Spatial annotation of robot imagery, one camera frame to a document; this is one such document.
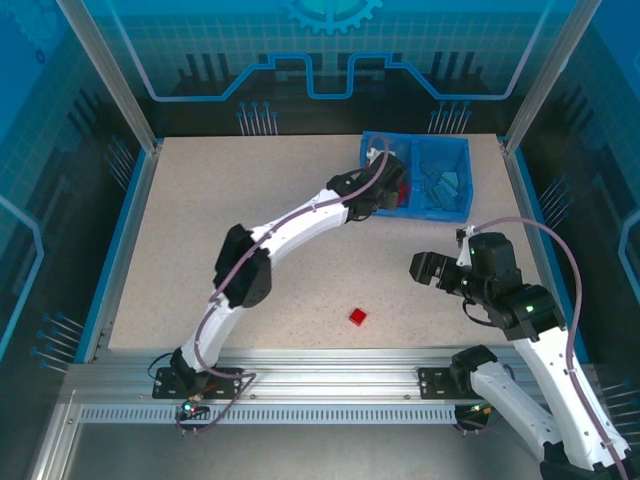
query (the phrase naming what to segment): blue plastic bin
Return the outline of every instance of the blue plastic bin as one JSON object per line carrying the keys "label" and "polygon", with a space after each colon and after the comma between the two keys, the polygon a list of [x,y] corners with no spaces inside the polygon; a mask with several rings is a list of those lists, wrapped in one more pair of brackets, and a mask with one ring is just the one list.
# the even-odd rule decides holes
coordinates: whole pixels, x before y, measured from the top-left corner
{"label": "blue plastic bin", "polygon": [[[360,165],[367,163],[369,138],[364,132],[360,144]],[[463,138],[382,133],[389,149],[408,169],[407,188],[397,210],[378,210],[376,215],[415,218],[437,222],[464,223],[473,200],[469,142]],[[384,149],[375,139],[373,148]]]}

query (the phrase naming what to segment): white tabletop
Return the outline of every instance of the white tabletop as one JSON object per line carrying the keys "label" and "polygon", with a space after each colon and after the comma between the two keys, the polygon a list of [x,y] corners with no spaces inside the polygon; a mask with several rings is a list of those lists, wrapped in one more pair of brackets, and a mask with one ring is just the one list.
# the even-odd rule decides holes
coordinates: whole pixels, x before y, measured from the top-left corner
{"label": "white tabletop", "polygon": [[[494,135],[467,135],[474,200],[469,224],[518,215]],[[180,346],[200,321],[227,230],[262,225],[358,168],[360,136],[167,138],[153,179],[109,343]],[[460,298],[415,283],[414,253],[457,256],[458,224],[372,217],[289,254],[273,289],[239,321],[229,348],[401,348],[507,343],[470,322]],[[501,228],[526,282],[539,282],[524,228]],[[358,327],[355,308],[368,316]],[[481,310],[472,310],[485,318]]]}

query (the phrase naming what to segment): red object in bin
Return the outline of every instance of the red object in bin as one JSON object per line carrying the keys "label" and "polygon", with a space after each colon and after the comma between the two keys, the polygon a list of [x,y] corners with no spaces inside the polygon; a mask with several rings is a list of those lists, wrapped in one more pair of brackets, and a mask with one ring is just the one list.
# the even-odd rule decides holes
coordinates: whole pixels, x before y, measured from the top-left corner
{"label": "red object in bin", "polygon": [[362,322],[364,322],[364,319],[366,317],[367,317],[366,313],[364,313],[359,308],[356,308],[353,312],[351,312],[351,315],[349,315],[349,320],[351,320],[356,325],[360,326],[362,325]]}

